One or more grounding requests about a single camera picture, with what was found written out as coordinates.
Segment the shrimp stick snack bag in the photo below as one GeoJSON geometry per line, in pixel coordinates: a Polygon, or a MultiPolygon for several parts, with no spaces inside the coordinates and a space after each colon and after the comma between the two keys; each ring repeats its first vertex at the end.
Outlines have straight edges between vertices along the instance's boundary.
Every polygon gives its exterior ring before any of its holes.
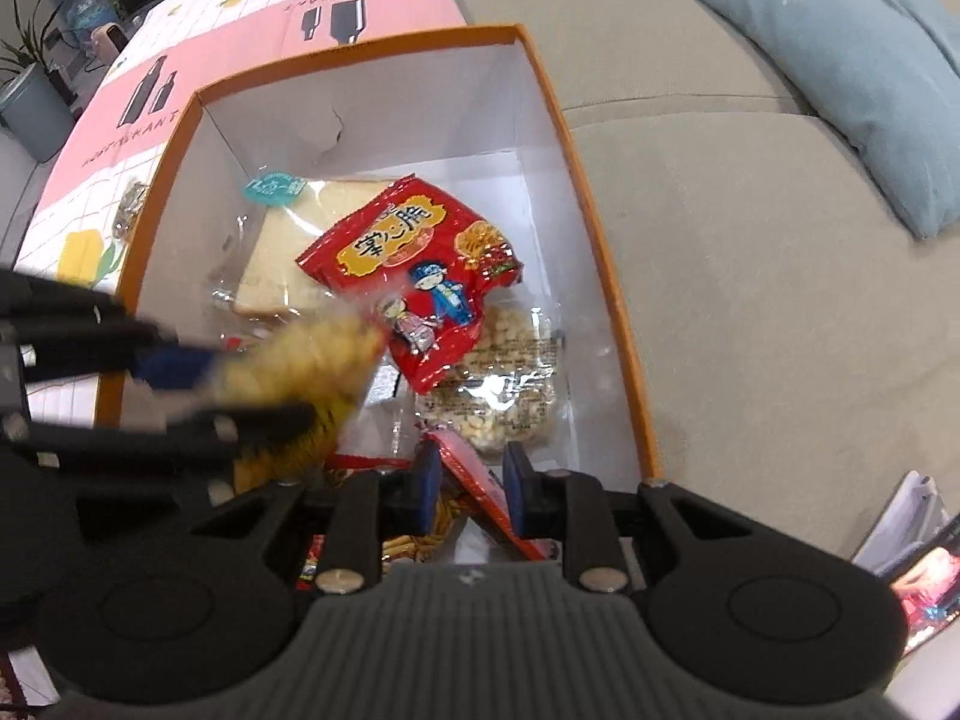
{"type": "Polygon", "coordinates": [[[337,486],[304,495],[306,528],[295,589],[351,595],[381,582],[389,564],[425,562],[460,515],[460,496],[446,479],[433,444],[404,468],[363,470],[337,486]]]}

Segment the packaged sliced bread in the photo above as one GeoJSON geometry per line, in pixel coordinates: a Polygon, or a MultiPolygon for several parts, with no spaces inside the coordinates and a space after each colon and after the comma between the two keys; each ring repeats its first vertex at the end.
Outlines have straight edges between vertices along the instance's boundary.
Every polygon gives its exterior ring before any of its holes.
{"type": "Polygon", "coordinates": [[[265,172],[249,182],[236,231],[208,277],[213,305],[257,319],[316,310],[327,299],[325,289],[299,268],[299,255],[389,185],[286,172],[265,172]]]}

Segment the brown nut bar pack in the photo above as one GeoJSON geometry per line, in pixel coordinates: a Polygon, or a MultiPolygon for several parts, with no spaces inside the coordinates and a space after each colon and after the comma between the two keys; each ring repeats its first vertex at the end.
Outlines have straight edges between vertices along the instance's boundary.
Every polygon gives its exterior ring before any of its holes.
{"type": "Polygon", "coordinates": [[[130,181],[127,184],[112,222],[112,237],[117,241],[128,242],[132,238],[142,214],[148,190],[148,185],[140,181],[130,181]]]}

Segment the orange cardboard box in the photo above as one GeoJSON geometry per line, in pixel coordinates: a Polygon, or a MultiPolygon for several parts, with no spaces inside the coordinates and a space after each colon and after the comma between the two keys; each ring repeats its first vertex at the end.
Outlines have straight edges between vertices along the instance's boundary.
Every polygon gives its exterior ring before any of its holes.
{"type": "Polygon", "coordinates": [[[641,369],[555,94],[517,26],[386,37],[241,71],[195,94],[146,194],[117,298],[208,353],[152,394],[99,379],[94,417],[150,439],[205,406],[301,401],[306,433],[238,439],[218,470],[263,491],[384,486],[434,457],[423,517],[376,566],[512,556],[505,453],[550,479],[649,466],[641,369]]]}

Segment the small pink heater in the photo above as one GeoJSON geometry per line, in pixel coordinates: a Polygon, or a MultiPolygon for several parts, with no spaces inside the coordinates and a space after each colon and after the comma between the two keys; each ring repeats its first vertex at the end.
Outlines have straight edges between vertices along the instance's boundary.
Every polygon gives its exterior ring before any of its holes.
{"type": "Polygon", "coordinates": [[[117,23],[106,23],[96,26],[91,31],[91,47],[96,57],[104,65],[110,65],[128,46],[128,39],[124,30],[117,23]]]}

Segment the large red snack bag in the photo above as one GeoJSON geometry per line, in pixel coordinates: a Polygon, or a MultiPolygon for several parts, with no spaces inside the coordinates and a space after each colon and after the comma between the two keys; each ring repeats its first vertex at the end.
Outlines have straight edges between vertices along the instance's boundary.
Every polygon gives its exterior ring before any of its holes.
{"type": "Polygon", "coordinates": [[[488,294],[519,283],[524,270],[498,227],[418,176],[398,179],[339,221],[298,265],[368,309],[420,395],[480,340],[488,294]]]}

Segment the grey trash bin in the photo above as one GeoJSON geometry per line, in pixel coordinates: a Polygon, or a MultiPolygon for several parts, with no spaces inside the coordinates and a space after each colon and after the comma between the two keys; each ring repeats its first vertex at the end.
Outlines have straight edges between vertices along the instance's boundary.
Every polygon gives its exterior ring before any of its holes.
{"type": "Polygon", "coordinates": [[[47,163],[64,148],[75,121],[39,64],[31,64],[3,86],[2,122],[36,163],[47,163]]]}

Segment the spiky potted plant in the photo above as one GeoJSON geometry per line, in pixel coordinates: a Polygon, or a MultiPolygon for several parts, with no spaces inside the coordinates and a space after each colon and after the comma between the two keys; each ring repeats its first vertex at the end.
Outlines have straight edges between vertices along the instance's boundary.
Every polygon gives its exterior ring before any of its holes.
{"type": "Polygon", "coordinates": [[[36,0],[31,10],[21,7],[20,0],[11,0],[16,39],[2,41],[0,73],[3,82],[11,82],[20,71],[37,65],[44,73],[50,71],[49,39],[59,29],[60,5],[55,5],[49,15],[41,15],[46,0],[36,0]]]}

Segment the yellow waffle snack pack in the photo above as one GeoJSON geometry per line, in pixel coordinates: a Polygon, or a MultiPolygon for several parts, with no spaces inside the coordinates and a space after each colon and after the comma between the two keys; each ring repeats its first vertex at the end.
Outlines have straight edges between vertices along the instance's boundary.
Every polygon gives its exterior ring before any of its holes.
{"type": "Polygon", "coordinates": [[[242,450],[233,465],[236,493],[319,472],[366,398],[384,348],[384,333],[375,323],[353,310],[335,309],[298,317],[213,367],[210,390],[217,405],[306,403],[316,411],[299,436],[242,450]]]}

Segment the light blue cushion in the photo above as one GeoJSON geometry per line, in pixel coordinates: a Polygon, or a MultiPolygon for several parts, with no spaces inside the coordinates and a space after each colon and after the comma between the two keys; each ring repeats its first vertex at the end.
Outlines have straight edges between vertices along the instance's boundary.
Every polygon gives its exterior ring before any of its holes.
{"type": "Polygon", "coordinates": [[[958,15],[940,0],[698,0],[859,154],[918,239],[958,220],[958,15]]]}

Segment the red stick snack pack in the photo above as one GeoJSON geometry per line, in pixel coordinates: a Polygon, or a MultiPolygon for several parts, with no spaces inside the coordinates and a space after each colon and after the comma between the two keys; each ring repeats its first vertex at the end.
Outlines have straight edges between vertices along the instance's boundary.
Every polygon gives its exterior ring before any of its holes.
{"type": "Polygon", "coordinates": [[[509,544],[517,554],[529,561],[547,561],[555,556],[551,541],[524,539],[514,533],[509,518],[505,489],[475,449],[452,429],[428,429],[425,439],[439,450],[444,470],[466,496],[470,510],[487,530],[509,544]]]}

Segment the beige sofa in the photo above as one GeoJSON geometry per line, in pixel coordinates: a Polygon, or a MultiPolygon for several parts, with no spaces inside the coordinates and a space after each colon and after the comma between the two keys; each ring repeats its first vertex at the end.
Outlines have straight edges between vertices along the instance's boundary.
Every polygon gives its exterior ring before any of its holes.
{"type": "Polygon", "coordinates": [[[457,0],[532,36],[594,193],[662,471],[851,554],[909,472],[958,502],[958,239],[697,0],[457,0]]]}

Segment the blue water jug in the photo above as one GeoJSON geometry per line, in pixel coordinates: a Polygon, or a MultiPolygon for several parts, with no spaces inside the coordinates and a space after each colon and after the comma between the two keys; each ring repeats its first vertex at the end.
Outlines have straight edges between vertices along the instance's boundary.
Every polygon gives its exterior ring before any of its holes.
{"type": "Polygon", "coordinates": [[[80,43],[87,43],[91,34],[99,26],[119,23],[114,0],[70,0],[67,11],[67,23],[70,31],[80,43]]]}

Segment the smartphone with lit screen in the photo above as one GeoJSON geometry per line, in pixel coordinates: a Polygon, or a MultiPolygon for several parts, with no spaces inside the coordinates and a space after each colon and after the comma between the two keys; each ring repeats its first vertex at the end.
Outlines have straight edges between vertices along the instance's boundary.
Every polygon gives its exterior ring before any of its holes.
{"type": "Polygon", "coordinates": [[[890,574],[908,626],[903,655],[911,655],[958,619],[957,541],[930,544],[890,574]]]}

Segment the puffed rice cake pack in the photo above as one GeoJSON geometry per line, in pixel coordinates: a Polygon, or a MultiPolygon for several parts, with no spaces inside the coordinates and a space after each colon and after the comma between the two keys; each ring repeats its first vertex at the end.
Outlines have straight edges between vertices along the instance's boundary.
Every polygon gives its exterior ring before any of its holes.
{"type": "Polygon", "coordinates": [[[563,333],[540,305],[490,305],[477,344],[416,397],[416,421],[451,429],[485,458],[511,442],[542,442],[560,411],[562,351],[563,333]]]}

